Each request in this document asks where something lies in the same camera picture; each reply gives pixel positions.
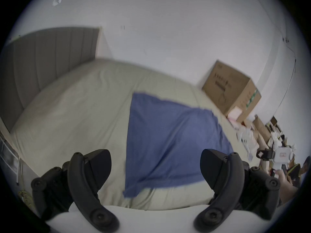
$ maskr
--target small cardboard box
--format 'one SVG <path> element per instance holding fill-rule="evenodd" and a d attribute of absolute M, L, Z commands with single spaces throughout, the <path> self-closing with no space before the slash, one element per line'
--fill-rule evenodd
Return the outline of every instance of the small cardboard box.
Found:
<path fill-rule="evenodd" d="M 256 127 L 254 126 L 253 122 L 250 121 L 250 120 L 244 119 L 243 122 L 242 122 L 242 125 L 243 124 L 245 125 L 245 127 L 251 128 L 252 130 L 256 129 Z"/>
<path fill-rule="evenodd" d="M 267 143 L 271 137 L 270 132 L 257 115 L 255 116 L 253 124 Z"/>
<path fill-rule="evenodd" d="M 202 90 L 227 117 L 242 122 L 261 99 L 250 77 L 217 61 Z"/>

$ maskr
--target beige bed sheet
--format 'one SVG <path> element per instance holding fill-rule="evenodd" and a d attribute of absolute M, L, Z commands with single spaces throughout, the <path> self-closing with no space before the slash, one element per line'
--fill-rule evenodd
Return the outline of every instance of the beige bed sheet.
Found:
<path fill-rule="evenodd" d="M 200 89 L 135 65 L 102 59 L 83 64 L 56 80 L 26 107 L 11 133 L 20 157 L 41 176 L 50 168 L 62 166 L 75 152 L 108 149 L 111 174 L 98 192 L 103 205 L 166 210 L 206 204 L 214 192 L 205 181 L 144 189 L 133 199 L 123 197 L 133 92 L 212 110 L 233 150 L 247 161 L 247 152 L 231 124 Z M 257 158 L 250 163 L 258 164 Z"/>

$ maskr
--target blue towel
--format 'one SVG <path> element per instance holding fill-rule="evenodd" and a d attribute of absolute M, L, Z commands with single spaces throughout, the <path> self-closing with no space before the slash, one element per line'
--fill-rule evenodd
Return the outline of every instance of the blue towel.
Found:
<path fill-rule="evenodd" d="M 134 93 L 127 133 L 125 197 L 144 188 L 175 187 L 204 180 L 204 149 L 232 147 L 210 110 Z"/>

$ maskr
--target green label on box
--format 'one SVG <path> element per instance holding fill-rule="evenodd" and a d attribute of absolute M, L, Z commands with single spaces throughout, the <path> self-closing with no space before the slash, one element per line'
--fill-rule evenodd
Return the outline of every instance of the green label on box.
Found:
<path fill-rule="evenodd" d="M 258 92 L 258 89 L 255 90 L 254 94 L 251 96 L 251 98 L 249 99 L 249 101 L 246 103 L 246 109 L 249 107 L 249 105 L 251 104 L 251 102 L 253 101 L 254 97 L 256 96 L 256 93 Z"/>

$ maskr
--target white wall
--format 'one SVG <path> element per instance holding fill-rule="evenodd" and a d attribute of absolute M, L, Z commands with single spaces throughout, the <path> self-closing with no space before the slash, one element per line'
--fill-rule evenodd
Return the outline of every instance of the white wall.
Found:
<path fill-rule="evenodd" d="M 55 7 L 52 1 L 34 0 L 12 37 L 47 27 L 102 26 L 113 58 L 195 85 L 217 59 L 256 83 L 274 36 L 256 0 L 62 0 Z"/>
<path fill-rule="evenodd" d="M 217 59 L 250 76 L 262 99 L 254 109 L 267 122 L 297 70 L 276 117 L 290 143 L 310 140 L 289 122 L 310 125 L 309 52 L 297 26 L 277 0 L 33 0 L 10 34 L 58 26 L 101 26 L 99 56 L 136 63 L 202 86 Z M 296 112 L 295 105 L 301 105 Z"/>

